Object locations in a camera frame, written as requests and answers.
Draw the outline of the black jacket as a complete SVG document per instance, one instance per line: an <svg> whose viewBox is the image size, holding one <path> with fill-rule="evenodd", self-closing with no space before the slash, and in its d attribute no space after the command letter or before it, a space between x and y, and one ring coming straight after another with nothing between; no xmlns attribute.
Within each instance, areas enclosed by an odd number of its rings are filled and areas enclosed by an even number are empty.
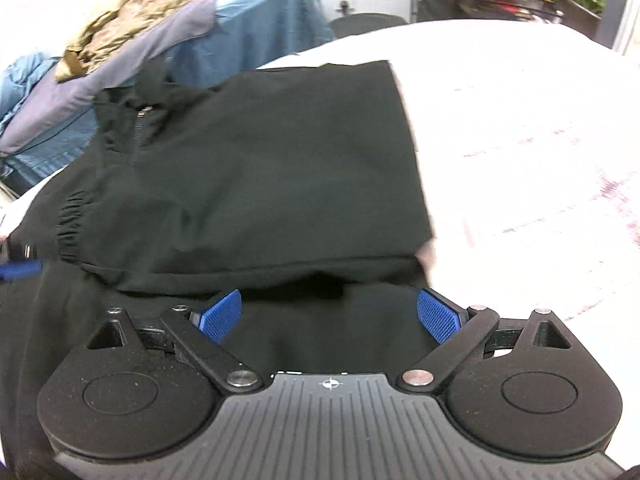
<svg viewBox="0 0 640 480"><path fill-rule="evenodd" d="M256 70L201 89L151 63L96 97L98 130L11 232L41 271L1 287L6 476L61 479L39 391L109 308L149 320L226 290L224 348L258 374L401 374L432 237L384 61Z"/></svg>

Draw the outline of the grey blanket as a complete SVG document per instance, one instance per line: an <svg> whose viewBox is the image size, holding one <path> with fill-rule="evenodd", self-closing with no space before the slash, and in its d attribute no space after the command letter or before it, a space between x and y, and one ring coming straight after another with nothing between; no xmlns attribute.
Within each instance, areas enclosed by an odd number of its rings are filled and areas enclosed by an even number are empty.
<svg viewBox="0 0 640 480"><path fill-rule="evenodd" d="M105 88L123 84L142 69L146 61L186 40L200 38L216 25L217 0L194 0L140 37L128 41L122 50L93 73L57 82L49 68L18 104L1 129L1 154L8 156L24 148L41 133L89 107Z"/></svg>

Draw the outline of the light blue quilt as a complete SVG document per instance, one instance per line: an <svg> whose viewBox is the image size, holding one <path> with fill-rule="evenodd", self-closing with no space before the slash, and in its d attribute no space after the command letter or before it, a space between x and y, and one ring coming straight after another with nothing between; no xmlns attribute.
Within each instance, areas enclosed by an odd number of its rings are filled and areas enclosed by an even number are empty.
<svg viewBox="0 0 640 480"><path fill-rule="evenodd" d="M1 75L1 133L25 104L30 92L60 58L42 52L21 56L6 66Z"/></svg>

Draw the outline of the olive brown garment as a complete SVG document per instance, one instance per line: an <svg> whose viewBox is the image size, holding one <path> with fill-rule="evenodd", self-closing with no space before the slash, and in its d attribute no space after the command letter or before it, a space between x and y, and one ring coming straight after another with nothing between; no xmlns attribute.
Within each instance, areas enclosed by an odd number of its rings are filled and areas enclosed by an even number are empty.
<svg viewBox="0 0 640 480"><path fill-rule="evenodd" d="M55 66L54 79L65 82L85 77L125 44L141 36L194 0L119 0L87 24L70 42Z"/></svg>

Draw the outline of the dark round chair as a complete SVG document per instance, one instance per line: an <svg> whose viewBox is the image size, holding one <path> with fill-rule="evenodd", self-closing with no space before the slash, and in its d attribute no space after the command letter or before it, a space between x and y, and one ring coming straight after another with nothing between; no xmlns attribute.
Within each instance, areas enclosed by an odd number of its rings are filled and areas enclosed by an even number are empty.
<svg viewBox="0 0 640 480"><path fill-rule="evenodd" d="M330 27L336 39L359 36L376 30L407 25L401 16L384 13L347 14L330 21Z"/></svg>

